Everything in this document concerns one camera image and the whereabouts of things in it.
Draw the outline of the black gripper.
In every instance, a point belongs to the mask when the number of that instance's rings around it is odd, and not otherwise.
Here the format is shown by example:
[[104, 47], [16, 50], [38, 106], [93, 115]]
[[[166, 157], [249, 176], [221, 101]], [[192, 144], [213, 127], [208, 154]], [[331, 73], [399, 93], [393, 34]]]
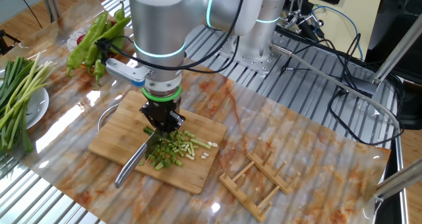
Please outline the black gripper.
[[178, 130], [185, 122], [185, 117], [180, 111], [180, 99], [158, 102], [147, 99], [147, 102], [140, 108], [149, 123], [160, 131], [173, 132]]

